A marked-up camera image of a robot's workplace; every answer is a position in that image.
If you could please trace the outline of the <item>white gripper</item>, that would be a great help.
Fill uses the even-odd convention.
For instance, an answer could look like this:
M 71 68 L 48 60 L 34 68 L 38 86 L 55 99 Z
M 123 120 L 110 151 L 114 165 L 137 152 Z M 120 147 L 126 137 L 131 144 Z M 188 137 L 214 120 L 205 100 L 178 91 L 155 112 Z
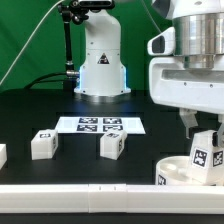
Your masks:
M 184 69 L 177 57 L 157 57 L 149 65 L 152 100 L 180 108 L 186 137 L 198 125 L 196 111 L 218 115 L 217 144 L 224 147 L 224 56 L 217 56 L 213 69 Z

